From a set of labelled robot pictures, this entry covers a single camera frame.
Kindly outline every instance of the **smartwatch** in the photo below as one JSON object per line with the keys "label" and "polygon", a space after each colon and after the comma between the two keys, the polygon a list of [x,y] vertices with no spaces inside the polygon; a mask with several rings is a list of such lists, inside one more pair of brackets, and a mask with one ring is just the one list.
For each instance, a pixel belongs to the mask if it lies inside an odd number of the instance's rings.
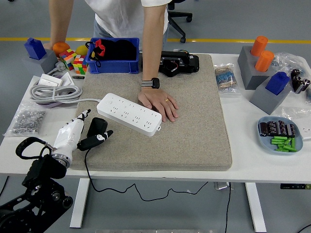
{"label": "smartwatch", "polygon": [[141,86],[151,86],[152,88],[160,88],[160,79],[152,78],[150,81],[142,81]]}

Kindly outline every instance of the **blue plate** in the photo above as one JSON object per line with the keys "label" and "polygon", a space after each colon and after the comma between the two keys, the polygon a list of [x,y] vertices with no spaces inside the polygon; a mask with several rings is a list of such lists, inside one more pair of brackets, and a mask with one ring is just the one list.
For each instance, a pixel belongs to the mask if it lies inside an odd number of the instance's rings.
{"label": "blue plate", "polygon": [[257,133],[258,133],[258,136],[259,136],[259,141],[260,143],[263,145],[264,148],[266,148],[269,152],[272,152],[272,153],[275,153],[275,154],[281,154],[281,155],[291,155],[295,152],[282,152],[282,151],[275,151],[275,149],[277,149],[277,146],[276,145],[271,145],[271,139],[273,137],[269,137],[269,136],[266,136],[266,137],[261,137],[260,134],[259,134],[259,128],[258,128],[258,125],[262,122],[268,122],[268,121],[279,121],[279,120],[282,120],[284,121],[285,124],[293,124],[295,126],[295,149],[297,151],[300,151],[301,148],[302,148],[302,137],[300,135],[300,132],[299,132],[299,129],[298,127],[296,126],[295,123],[293,123],[291,120],[287,119],[287,118],[284,118],[284,117],[278,117],[278,116],[265,116],[263,118],[261,118],[258,123],[257,123]]}

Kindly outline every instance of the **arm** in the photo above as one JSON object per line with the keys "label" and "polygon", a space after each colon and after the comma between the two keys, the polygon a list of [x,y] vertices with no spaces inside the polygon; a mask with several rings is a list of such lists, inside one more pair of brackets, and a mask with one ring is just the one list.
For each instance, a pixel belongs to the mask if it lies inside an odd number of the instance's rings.
{"label": "arm", "polygon": [[49,0],[51,41],[44,45],[46,49],[52,49],[57,42],[65,42],[72,8],[73,0]]}
{"label": "arm", "polygon": [[[151,80],[158,76],[159,62],[163,44],[164,13],[166,5],[144,7],[143,29],[143,80]],[[166,116],[174,122],[178,117],[178,105],[174,98],[162,89],[142,87],[138,99],[147,108],[154,106],[162,115],[165,122]]]}

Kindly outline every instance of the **green battery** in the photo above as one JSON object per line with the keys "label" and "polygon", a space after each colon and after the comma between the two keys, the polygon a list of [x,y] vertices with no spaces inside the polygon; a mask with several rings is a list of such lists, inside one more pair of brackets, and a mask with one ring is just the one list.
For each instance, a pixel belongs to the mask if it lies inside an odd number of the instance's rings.
{"label": "green battery", "polygon": [[275,149],[275,151],[290,152],[289,150],[285,150],[285,149]]}
{"label": "green battery", "polygon": [[283,139],[271,139],[272,142],[285,142]]}
{"label": "green battery", "polygon": [[279,144],[282,144],[282,145],[283,145],[284,142],[275,142],[275,141],[271,141],[271,144],[272,144],[272,145],[279,145]]}
{"label": "green battery", "polygon": [[282,136],[274,136],[273,139],[281,139],[281,140],[287,140],[287,137],[282,137]]}
{"label": "green battery", "polygon": [[291,147],[295,148],[295,146],[296,146],[296,139],[293,137],[292,138],[292,145],[291,145]]}
{"label": "green battery", "polygon": [[290,140],[289,140],[289,139],[287,139],[287,140],[284,142],[285,145],[287,145],[287,144],[289,144],[289,143],[290,143]]}
{"label": "green battery", "polygon": [[286,149],[286,150],[289,150],[289,151],[292,151],[292,152],[297,152],[297,150],[295,148],[292,148],[292,147],[289,147],[289,146],[286,146],[286,145],[283,146],[283,149]]}

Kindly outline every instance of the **gray floor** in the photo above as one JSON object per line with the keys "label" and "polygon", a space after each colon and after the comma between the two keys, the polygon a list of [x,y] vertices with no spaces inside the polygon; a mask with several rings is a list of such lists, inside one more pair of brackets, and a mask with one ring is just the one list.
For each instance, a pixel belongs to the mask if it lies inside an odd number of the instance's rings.
{"label": "gray floor", "polygon": [[[187,0],[177,11],[193,12],[193,21],[176,21],[187,33],[188,42],[168,42],[165,49],[190,52],[240,53],[241,43],[191,42],[194,38],[310,40],[309,0]],[[47,0],[0,2],[0,37],[49,37]],[[92,37],[94,15],[84,1],[75,1],[68,37]],[[180,35],[170,28],[169,38]],[[21,63],[26,55],[24,41],[0,41],[0,132],[5,133],[32,76]],[[69,42],[72,48],[82,45]],[[304,57],[311,64],[310,44],[268,44],[273,52],[288,52]],[[23,177],[10,177],[0,197],[0,205],[25,191]],[[5,176],[0,176],[0,189]],[[78,179],[59,182],[75,197]],[[124,190],[134,181],[96,180],[98,188]],[[166,195],[171,187],[195,192],[203,183],[182,181],[135,181],[146,199]],[[245,187],[234,183],[228,214],[228,233],[253,232]],[[310,191],[280,190],[279,184],[258,184],[259,198],[270,233],[294,233],[311,223]],[[91,188],[82,229],[69,229],[72,208],[46,232],[90,233],[100,229],[205,229],[224,232],[228,190],[216,191],[212,182],[197,195],[170,193],[164,200],[143,202],[134,189],[126,194],[112,191],[96,193]]]}

